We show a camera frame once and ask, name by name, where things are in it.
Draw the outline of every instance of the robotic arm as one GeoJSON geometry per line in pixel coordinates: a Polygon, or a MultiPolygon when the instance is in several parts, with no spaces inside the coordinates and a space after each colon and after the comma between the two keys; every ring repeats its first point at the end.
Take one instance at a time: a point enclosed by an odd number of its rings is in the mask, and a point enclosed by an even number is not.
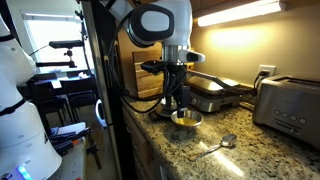
{"type": "Polygon", "coordinates": [[[189,0],[158,0],[136,8],[126,0],[101,1],[101,3],[117,20],[127,19],[123,25],[136,46],[149,47],[155,42],[162,43],[161,63],[168,71],[165,78],[168,78],[170,83],[170,89],[167,89],[164,95],[174,97],[178,118],[183,117],[190,101],[189,87],[183,86],[186,78],[184,63],[205,60],[204,55],[189,50],[192,30],[192,10],[189,0]]]}

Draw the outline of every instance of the blue light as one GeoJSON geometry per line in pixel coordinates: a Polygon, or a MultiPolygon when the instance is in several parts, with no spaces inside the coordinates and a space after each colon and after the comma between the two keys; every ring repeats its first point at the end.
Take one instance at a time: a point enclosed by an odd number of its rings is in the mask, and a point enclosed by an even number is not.
{"type": "Polygon", "coordinates": [[[27,172],[26,168],[24,168],[23,166],[18,166],[18,171],[22,175],[23,179],[33,180],[30,174],[27,172]]]}

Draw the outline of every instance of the metal spoon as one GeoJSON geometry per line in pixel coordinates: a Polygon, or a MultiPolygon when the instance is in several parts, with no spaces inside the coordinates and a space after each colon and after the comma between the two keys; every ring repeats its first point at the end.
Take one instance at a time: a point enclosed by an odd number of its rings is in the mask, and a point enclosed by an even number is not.
{"type": "Polygon", "coordinates": [[[205,155],[207,155],[207,154],[209,154],[209,153],[211,153],[221,147],[231,147],[235,144],[236,140],[237,140],[237,135],[228,134],[221,139],[220,144],[212,146],[212,148],[210,148],[204,152],[190,156],[189,161],[196,161],[197,159],[199,159],[199,158],[201,158],[201,157],[203,157],[203,156],[205,156],[205,155]]]}

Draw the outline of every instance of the electrical outlet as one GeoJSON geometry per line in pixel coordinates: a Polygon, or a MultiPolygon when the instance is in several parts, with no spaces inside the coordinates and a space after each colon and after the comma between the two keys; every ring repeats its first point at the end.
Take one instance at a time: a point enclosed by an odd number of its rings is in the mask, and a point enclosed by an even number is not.
{"type": "Polygon", "coordinates": [[[273,76],[276,71],[276,66],[260,65],[258,73],[260,71],[269,71],[269,76],[273,76]]]}

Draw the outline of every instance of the floor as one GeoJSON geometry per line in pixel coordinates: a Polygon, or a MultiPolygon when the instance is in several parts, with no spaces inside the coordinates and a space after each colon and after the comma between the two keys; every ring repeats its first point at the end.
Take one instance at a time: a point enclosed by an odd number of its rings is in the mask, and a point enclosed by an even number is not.
{"type": "MultiPolygon", "coordinates": [[[[85,122],[87,127],[92,129],[92,137],[99,147],[98,156],[102,169],[98,169],[93,155],[86,156],[86,179],[87,180],[117,180],[116,169],[112,159],[112,148],[108,141],[108,130],[102,130],[95,118],[94,106],[80,108],[79,117],[81,122],[85,122]]],[[[56,113],[47,114],[50,127],[61,126],[56,113]]],[[[66,115],[65,125],[71,124],[70,118],[66,115]]]]}

